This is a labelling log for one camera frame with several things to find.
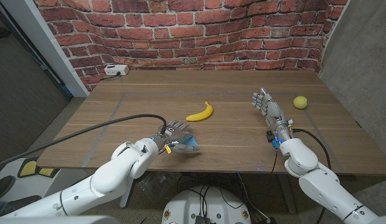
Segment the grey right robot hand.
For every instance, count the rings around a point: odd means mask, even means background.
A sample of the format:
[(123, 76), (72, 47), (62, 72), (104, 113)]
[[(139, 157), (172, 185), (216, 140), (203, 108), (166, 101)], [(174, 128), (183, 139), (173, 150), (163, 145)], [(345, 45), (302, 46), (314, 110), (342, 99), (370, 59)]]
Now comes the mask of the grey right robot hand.
[(286, 119), (284, 111), (264, 88), (260, 88), (259, 93), (253, 93), (252, 100), (252, 105), (265, 117), (265, 123), (273, 133), (273, 141), (277, 145), (293, 137), (292, 120)]

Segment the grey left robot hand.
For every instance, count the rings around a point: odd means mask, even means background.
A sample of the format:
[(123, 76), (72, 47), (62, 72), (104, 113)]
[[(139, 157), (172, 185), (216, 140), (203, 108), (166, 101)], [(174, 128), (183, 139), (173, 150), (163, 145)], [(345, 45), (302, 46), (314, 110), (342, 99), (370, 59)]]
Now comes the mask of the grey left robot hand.
[(162, 127), (159, 127), (158, 132), (151, 139), (156, 143), (159, 149), (164, 146), (169, 146), (171, 152), (188, 153), (198, 152), (199, 146), (193, 135), (187, 131), (188, 124), (182, 121), (171, 121), (165, 127), (165, 132), (162, 134)]

